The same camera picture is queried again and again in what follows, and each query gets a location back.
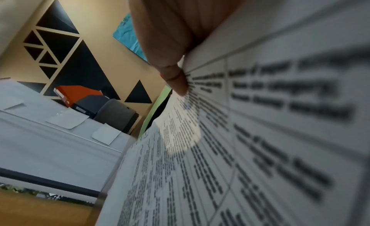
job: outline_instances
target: white sticky note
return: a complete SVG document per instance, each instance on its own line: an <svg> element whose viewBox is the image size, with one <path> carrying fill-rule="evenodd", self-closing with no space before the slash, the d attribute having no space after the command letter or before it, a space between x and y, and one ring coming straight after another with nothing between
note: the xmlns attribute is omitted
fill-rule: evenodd
<svg viewBox="0 0 370 226"><path fill-rule="evenodd" d="M10 95L0 94L0 110L5 110L7 108L24 103L20 98L16 98Z"/></svg>
<svg viewBox="0 0 370 226"><path fill-rule="evenodd" d="M47 119L46 122L65 129L73 129L77 125L84 122L87 118L89 118L89 116L75 111L69 107L67 110Z"/></svg>
<svg viewBox="0 0 370 226"><path fill-rule="evenodd" d="M91 137L104 144L110 145L114 139L120 134L121 131L115 129L108 124L104 124L95 131Z"/></svg>

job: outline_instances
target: white paper sheet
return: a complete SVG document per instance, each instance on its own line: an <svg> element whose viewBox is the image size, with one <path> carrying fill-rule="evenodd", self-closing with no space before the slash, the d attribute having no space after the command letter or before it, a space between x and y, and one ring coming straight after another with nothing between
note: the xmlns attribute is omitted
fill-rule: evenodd
<svg viewBox="0 0 370 226"><path fill-rule="evenodd" d="M0 94L0 110L5 110L10 107L14 107L16 105L22 104L24 101L20 98L16 98L13 96Z"/></svg>
<svg viewBox="0 0 370 226"><path fill-rule="evenodd" d="M87 118L89 118L89 116L75 111L69 107L67 110L47 119L46 122L65 129L73 129L77 125L84 122Z"/></svg>
<svg viewBox="0 0 370 226"><path fill-rule="evenodd" d="M98 130L91 135L91 137L104 144L110 145L120 133L121 131L105 123L104 125L100 126Z"/></svg>
<svg viewBox="0 0 370 226"><path fill-rule="evenodd" d="M370 0L250 0L185 58L189 94L96 225L370 225L369 19Z"/></svg>

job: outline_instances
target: teal crumpled paper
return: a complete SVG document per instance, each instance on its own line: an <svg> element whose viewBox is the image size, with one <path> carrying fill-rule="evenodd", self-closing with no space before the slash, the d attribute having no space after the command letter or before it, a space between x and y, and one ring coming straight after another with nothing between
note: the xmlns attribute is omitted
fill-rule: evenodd
<svg viewBox="0 0 370 226"><path fill-rule="evenodd" d="M139 45L138 39L136 38L130 14L121 21L117 30L113 33L113 37L140 56L143 60L147 61L143 50Z"/></svg>

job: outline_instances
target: hand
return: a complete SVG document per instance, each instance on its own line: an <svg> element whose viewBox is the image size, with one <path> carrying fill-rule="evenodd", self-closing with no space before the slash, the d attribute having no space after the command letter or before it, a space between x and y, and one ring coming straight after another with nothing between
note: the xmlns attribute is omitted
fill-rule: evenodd
<svg viewBox="0 0 370 226"><path fill-rule="evenodd" d="M207 38L245 0L128 0L148 62L179 95L188 84L177 62Z"/></svg>

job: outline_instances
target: green paper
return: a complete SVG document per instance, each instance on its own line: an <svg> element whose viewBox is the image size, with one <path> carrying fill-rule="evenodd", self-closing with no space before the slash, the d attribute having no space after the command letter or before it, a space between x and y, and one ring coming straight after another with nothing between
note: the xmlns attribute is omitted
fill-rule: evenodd
<svg viewBox="0 0 370 226"><path fill-rule="evenodd" d="M158 96L157 100L155 101L153 107L151 108L148 116L146 117L144 123L143 123L143 126L141 127L140 129L140 133L139 133L139 139L141 138L141 136L145 133L146 131L146 128L148 127L148 124L151 120L151 118L153 117L153 114L154 112L158 109L158 107L163 103L163 101L167 98L168 94L170 93L172 89L165 85L165 87L163 88L161 94Z"/></svg>

